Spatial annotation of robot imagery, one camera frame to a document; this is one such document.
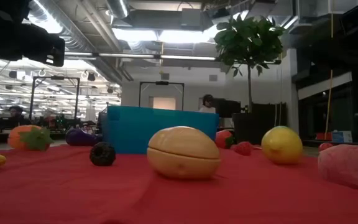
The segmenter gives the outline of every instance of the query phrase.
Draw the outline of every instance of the blue box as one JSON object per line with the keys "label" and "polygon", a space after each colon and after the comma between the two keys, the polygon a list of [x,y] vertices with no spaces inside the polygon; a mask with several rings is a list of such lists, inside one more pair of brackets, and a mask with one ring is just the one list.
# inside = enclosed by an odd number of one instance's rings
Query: blue box
{"label": "blue box", "polygon": [[199,129],[215,140],[219,124],[217,114],[133,106],[109,106],[106,120],[103,140],[112,144],[119,154],[145,154],[150,138],[157,131],[175,126]]}

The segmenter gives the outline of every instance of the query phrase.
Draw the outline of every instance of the person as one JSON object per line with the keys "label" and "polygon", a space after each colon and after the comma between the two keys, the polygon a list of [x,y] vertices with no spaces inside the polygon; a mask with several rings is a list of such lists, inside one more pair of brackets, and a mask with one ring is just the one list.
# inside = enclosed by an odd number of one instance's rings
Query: person
{"label": "person", "polygon": [[207,94],[203,97],[203,106],[200,109],[202,113],[216,113],[216,108],[213,107],[214,97]]}
{"label": "person", "polygon": [[23,109],[20,106],[11,106],[9,108],[9,112],[11,114],[9,120],[18,126],[31,124],[31,121],[29,119],[25,119],[22,115]]}

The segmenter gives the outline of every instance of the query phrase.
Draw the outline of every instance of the pumpkin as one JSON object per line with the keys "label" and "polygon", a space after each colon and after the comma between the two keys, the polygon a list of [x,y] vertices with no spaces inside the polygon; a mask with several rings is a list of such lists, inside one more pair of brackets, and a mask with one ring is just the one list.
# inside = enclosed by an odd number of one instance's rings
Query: pumpkin
{"label": "pumpkin", "polygon": [[23,125],[11,131],[7,143],[14,149],[46,151],[53,141],[49,130],[36,125]]}

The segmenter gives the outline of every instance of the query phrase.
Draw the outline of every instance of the green leaves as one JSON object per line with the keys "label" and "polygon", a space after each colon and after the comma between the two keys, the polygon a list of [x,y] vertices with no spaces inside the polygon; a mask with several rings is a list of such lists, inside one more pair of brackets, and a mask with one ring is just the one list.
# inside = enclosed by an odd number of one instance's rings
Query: green leaves
{"label": "green leaves", "polygon": [[42,128],[32,128],[29,132],[20,132],[20,141],[25,142],[30,150],[46,151],[47,146],[53,143],[50,131]]}
{"label": "green leaves", "polygon": [[260,76],[260,74],[262,74],[264,69],[260,65],[257,65],[256,70],[258,70],[258,76]]}
{"label": "green leaves", "polygon": [[217,30],[230,29],[231,25],[228,22],[220,22],[216,25]]}
{"label": "green leaves", "polygon": [[257,21],[250,17],[242,20],[238,16],[229,22],[219,23],[217,29],[221,32],[214,38],[216,50],[221,61],[234,69],[234,76],[241,75],[241,71],[233,67],[234,64],[257,67],[260,75],[263,68],[269,69],[265,62],[275,60],[283,51],[279,37],[285,30],[277,27],[274,19]]}

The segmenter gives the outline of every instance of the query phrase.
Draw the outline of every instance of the red table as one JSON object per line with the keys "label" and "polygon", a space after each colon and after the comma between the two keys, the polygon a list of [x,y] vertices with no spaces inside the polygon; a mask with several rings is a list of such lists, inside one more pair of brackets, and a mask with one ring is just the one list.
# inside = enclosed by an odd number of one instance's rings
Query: red table
{"label": "red table", "polygon": [[96,167],[90,147],[7,151],[0,223],[358,223],[358,190],[322,180],[316,158],[276,166],[260,151],[222,152],[209,181],[168,180],[144,155]]}

